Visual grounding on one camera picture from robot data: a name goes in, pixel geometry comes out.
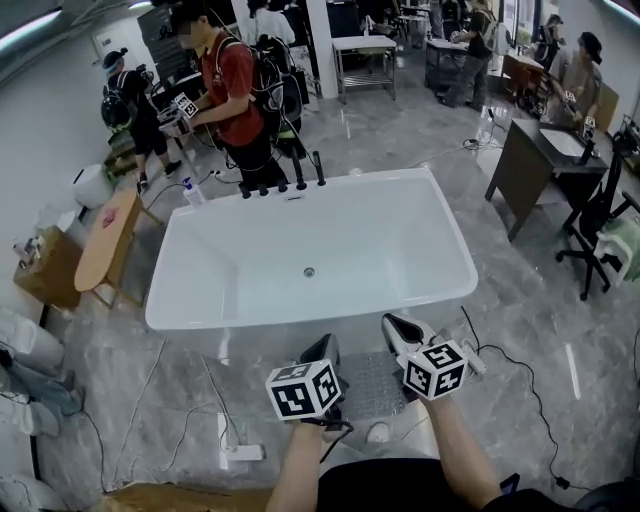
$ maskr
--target black cap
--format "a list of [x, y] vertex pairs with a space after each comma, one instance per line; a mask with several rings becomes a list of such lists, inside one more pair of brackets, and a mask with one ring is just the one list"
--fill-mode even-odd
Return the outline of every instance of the black cap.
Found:
[[602, 51], [602, 45], [596, 36], [594, 36], [591, 32], [583, 32], [580, 36], [580, 44], [584, 47], [584, 49], [589, 54], [589, 57], [596, 64], [602, 63], [602, 57], [600, 57], [600, 52]]
[[126, 48], [122, 48], [120, 51], [117, 51], [117, 52], [109, 52], [107, 56], [104, 58], [104, 60], [102, 61], [103, 69], [109, 69], [113, 67], [116, 64], [116, 62], [118, 62], [122, 57], [124, 57], [126, 53], [127, 53]]

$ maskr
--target red shirt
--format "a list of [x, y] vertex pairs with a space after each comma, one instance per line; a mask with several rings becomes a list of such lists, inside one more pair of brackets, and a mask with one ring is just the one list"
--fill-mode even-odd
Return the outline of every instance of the red shirt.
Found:
[[[251, 94], [253, 84], [253, 55], [243, 44], [232, 44], [222, 50], [219, 59], [221, 74], [216, 73], [218, 47], [227, 37], [226, 32], [220, 32], [211, 51], [200, 60], [204, 85], [215, 106], [226, 103], [229, 97], [243, 98]], [[220, 137], [234, 147], [253, 142], [263, 127], [264, 119], [251, 101], [245, 112], [218, 123]]]

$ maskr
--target wooden desk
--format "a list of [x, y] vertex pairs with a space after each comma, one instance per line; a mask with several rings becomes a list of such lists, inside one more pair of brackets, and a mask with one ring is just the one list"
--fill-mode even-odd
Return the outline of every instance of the wooden desk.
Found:
[[579, 157], [565, 156], [540, 133], [541, 129], [566, 131], [557, 126], [525, 119], [514, 119], [504, 150], [493, 174], [485, 199], [490, 201], [498, 188], [516, 222], [509, 231], [513, 241], [547, 184], [554, 181], [573, 209], [564, 224], [576, 220], [602, 180], [608, 165], [601, 158], [590, 158], [580, 165]]
[[[511, 88], [504, 83], [504, 76], [511, 79]], [[532, 85], [538, 87], [544, 75], [544, 67], [535, 60], [524, 55], [505, 55], [502, 62], [500, 84], [512, 96], [517, 96], [524, 89]]]
[[75, 309], [80, 294], [73, 287], [82, 249], [56, 226], [45, 229], [40, 259], [26, 269], [18, 267], [13, 282], [47, 306]]
[[[427, 41], [427, 51], [424, 70], [424, 86], [435, 92], [450, 87], [457, 79], [467, 56], [469, 43], [451, 43], [444, 39]], [[451, 57], [451, 66], [445, 69], [442, 57]]]
[[[116, 213], [113, 222], [103, 227], [105, 217], [114, 210]], [[124, 263], [140, 212], [145, 213], [159, 225], [163, 225], [158, 218], [145, 210], [134, 189], [123, 190], [115, 194], [102, 207], [100, 215], [91, 228], [87, 245], [80, 258], [75, 277], [76, 290], [81, 293], [93, 293], [109, 309], [115, 304], [118, 294], [121, 294], [132, 304], [142, 307], [142, 301], [132, 298], [121, 288]], [[108, 284], [115, 291], [115, 297], [111, 304], [96, 293], [96, 288], [101, 284]]]

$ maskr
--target dark wooden desk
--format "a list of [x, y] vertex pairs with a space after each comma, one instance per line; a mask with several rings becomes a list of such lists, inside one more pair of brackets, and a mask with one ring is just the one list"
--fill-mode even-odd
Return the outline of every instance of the dark wooden desk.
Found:
[[515, 215], [516, 222], [509, 231], [510, 241], [529, 218], [550, 181], [558, 185], [573, 210], [565, 222], [565, 227], [568, 227], [589, 201], [609, 167], [601, 158], [590, 158], [586, 165], [580, 165], [579, 157], [557, 151], [540, 133], [541, 129], [570, 133], [570, 130], [548, 123], [514, 119], [485, 194], [485, 199], [490, 201], [498, 188]]

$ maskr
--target black shorts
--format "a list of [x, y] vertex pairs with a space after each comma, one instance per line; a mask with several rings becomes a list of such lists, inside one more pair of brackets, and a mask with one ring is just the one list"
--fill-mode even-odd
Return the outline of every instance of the black shorts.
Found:
[[157, 123], [137, 122], [129, 130], [136, 145], [136, 155], [148, 155], [151, 150], [156, 155], [167, 152], [167, 141]]

